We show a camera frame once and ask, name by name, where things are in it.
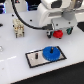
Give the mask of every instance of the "black cable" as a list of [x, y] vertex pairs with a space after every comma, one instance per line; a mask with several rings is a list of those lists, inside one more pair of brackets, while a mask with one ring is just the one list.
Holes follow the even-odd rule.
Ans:
[[31, 25], [27, 24], [27, 23], [19, 16], [19, 14], [18, 14], [18, 12], [17, 12], [17, 9], [16, 9], [16, 7], [15, 7], [15, 2], [14, 2], [14, 0], [11, 0], [11, 2], [12, 2], [12, 7], [13, 7], [13, 9], [14, 9], [14, 12], [15, 12], [16, 16], [18, 17], [18, 19], [19, 19], [24, 25], [26, 25], [26, 26], [28, 26], [29, 28], [32, 28], [32, 29], [46, 30], [46, 29], [45, 29], [46, 26], [40, 28], [40, 27], [34, 27], [34, 26], [31, 26]]

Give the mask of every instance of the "white surface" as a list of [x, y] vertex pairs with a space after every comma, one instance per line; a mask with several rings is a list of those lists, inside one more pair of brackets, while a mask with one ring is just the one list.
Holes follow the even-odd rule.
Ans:
[[[27, 11], [27, 3], [25, 0], [19, 0], [20, 3], [16, 3], [15, 6], [17, 8], [18, 12], [25, 12]], [[5, 0], [5, 9], [6, 9], [6, 13], [12, 13], [13, 11], [13, 7], [12, 7], [12, 3], [11, 0]]]
[[[29, 24], [37, 26], [36, 14], [27, 12], [21, 13], [21, 16]], [[0, 52], [0, 84], [10, 84], [84, 61], [84, 32], [77, 27], [71, 35], [67, 35], [64, 31], [62, 39], [54, 37], [48, 39], [46, 31], [33, 30], [25, 26], [25, 37], [16, 38], [12, 24], [14, 17], [11, 15], [0, 15], [0, 23], [4, 25], [0, 27], [0, 46], [3, 47], [3, 52]], [[84, 20], [84, 14], [76, 16], [78, 21]], [[60, 46], [67, 59], [30, 69], [25, 53], [47, 46]]]

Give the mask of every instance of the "black base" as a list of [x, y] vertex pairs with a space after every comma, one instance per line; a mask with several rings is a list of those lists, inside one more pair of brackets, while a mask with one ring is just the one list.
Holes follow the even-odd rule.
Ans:
[[84, 32], [84, 22], [79, 22], [77, 27]]
[[[60, 47], [57, 46], [57, 48], [60, 50], [60, 52], [61, 52], [61, 54], [63, 55], [64, 58], [58, 59], [57, 61], [53, 61], [53, 62], [58, 62], [58, 61], [67, 59], [66, 56], [64, 55], [64, 53], [62, 52], [62, 50], [60, 49]], [[39, 65], [36, 65], [36, 66], [31, 66], [29, 58], [27, 57], [27, 54], [31, 54], [31, 53], [35, 53], [35, 52], [39, 52], [39, 51], [43, 51], [43, 50], [38, 50], [38, 51], [34, 51], [34, 52], [30, 52], [30, 53], [25, 54], [26, 58], [27, 58], [27, 61], [28, 61], [28, 65], [29, 65], [30, 68], [35, 68], [35, 67], [42, 66], [42, 65], [45, 65], [45, 64], [53, 63], [53, 62], [46, 62], [46, 63], [39, 64]]]

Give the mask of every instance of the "red object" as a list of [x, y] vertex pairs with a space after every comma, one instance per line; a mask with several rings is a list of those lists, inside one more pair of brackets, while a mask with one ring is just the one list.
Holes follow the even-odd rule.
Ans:
[[63, 36], [62, 30], [54, 31], [53, 36], [55, 38], [62, 38], [62, 36]]

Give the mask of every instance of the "blue cogwheel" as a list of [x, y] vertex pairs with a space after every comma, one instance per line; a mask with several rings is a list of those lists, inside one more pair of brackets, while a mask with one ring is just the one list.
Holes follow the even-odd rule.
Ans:
[[46, 47], [43, 49], [43, 57], [48, 61], [56, 61], [60, 57], [60, 51], [56, 47]]

